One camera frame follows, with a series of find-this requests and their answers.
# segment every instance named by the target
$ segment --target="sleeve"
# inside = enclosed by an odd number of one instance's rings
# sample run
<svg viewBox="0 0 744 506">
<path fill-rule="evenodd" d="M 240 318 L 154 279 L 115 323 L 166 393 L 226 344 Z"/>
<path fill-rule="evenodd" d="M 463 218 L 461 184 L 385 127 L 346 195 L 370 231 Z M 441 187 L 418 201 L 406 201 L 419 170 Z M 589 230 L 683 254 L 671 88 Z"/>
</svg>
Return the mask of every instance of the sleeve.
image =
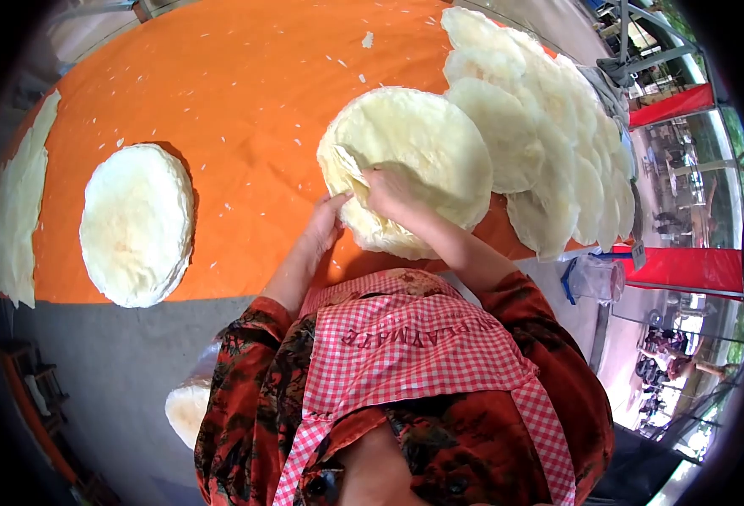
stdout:
<svg viewBox="0 0 744 506">
<path fill-rule="evenodd" d="M 575 503 L 582 503 L 607 469 L 613 452 L 611 406 L 600 381 L 528 276 L 514 272 L 493 292 L 477 296 L 482 308 L 513 335 L 521 353 L 538 366 L 538 379 L 569 444 L 578 479 Z"/>
<path fill-rule="evenodd" d="M 259 389 L 291 323 L 276 300 L 257 297 L 222 333 L 208 408 L 195 445 L 195 472 L 207 503 L 213 503 L 212 495 L 229 490 L 218 487 L 218 477 L 239 473 L 245 464 L 241 456 L 251 454 Z"/>
<path fill-rule="evenodd" d="M 482 309 L 495 316 L 507 330 L 520 327 L 526 320 L 555 320 L 538 286 L 519 270 L 508 274 L 496 288 L 477 293 Z"/>
</svg>

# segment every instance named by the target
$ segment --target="red patterned blouse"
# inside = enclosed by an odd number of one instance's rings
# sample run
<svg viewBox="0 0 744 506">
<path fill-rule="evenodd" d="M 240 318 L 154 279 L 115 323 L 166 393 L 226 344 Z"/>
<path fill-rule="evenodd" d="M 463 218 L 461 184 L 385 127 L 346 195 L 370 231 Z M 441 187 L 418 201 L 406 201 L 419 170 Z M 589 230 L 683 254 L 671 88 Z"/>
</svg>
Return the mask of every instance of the red patterned blouse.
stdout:
<svg viewBox="0 0 744 506">
<path fill-rule="evenodd" d="M 420 287 L 426 295 L 431 287 Z M 532 280 L 513 273 L 483 308 L 513 335 L 539 369 L 566 435 L 586 499 L 609 464 L 611 409 L 602 385 Z M 291 322 L 276 301 L 258 297 L 222 332 L 208 411 L 195 446 L 200 491 L 210 504 L 273 501 L 302 422 L 316 313 Z M 343 466 L 336 453 L 389 423 L 412 475 L 412 490 L 431 504 L 549 503 L 531 438 L 508 393 L 459 393 L 357 410 L 339 420 L 302 473 L 294 504 L 335 504 Z"/>
</svg>

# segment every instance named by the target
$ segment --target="orange tablecloth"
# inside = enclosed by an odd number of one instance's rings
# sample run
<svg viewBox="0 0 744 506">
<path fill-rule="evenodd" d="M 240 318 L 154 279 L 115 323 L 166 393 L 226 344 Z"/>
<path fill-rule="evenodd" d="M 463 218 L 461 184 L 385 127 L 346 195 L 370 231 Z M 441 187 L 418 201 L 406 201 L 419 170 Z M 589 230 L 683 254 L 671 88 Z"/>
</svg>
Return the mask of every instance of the orange tablecloth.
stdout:
<svg viewBox="0 0 744 506">
<path fill-rule="evenodd" d="M 106 301 L 85 271 L 78 230 L 85 185 L 120 138 L 125 146 L 162 145 L 184 163 L 195 189 L 191 265 L 168 300 L 256 294 L 326 191 L 315 152 L 339 110 L 381 84 L 447 90 L 450 43 L 439 25 L 446 7 L 435 0 L 204 0 L 78 63 L 57 84 L 63 99 L 46 142 L 35 297 Z M 361 46 L 367 31 L 375 35 L 372 48 Z M 533 256 L 505 206 L 494 195 L 476 235 L 510 258 Z M 408 265 L 444 268 L 363 252 L 347 232 L 316 281 Z"/>
</svg>

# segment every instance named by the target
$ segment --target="pink gingham apron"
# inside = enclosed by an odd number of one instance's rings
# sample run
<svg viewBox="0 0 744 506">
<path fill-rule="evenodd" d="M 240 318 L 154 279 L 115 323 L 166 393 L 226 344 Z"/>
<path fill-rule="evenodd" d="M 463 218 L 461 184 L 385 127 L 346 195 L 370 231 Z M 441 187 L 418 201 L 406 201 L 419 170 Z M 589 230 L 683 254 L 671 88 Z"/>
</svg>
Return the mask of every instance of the pink gingham apron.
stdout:
<svg viewBox="0 0 744 506">
<path fill-rule="evenodd" d="M 440 293 L 414 295 L 424 292 L 421 281 Z M 373 292 L 392 295 L 359 299 Z M 574 504 L 569 446 L 536 377 L 538 367 L 521 355 L 496 318 L 441 278 L 415 269 L 383 271 L 310 291 L 301 315 L 316 310 L 302 424 L 274 504 L 293 502 L 307 460 L 342 416 L 387 402 L 480 390 L 509 391 L 535 445 L 552 501 Z"/>
</svg>

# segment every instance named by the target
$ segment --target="price tag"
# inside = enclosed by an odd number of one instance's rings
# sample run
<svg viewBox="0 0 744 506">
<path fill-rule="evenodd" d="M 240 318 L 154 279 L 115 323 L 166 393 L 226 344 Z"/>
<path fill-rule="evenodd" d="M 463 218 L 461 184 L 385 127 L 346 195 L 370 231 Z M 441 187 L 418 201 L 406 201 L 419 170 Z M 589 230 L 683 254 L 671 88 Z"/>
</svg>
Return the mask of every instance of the price tag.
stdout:
<svg viewBox="0 0 744 506">
<path fill-rule="evenodd" d="M 633 270 L 639 270 L 645 266 L 645 243 L 638 240 L 630 247 L 630 258 L 633 260 Z"/>
</svg>

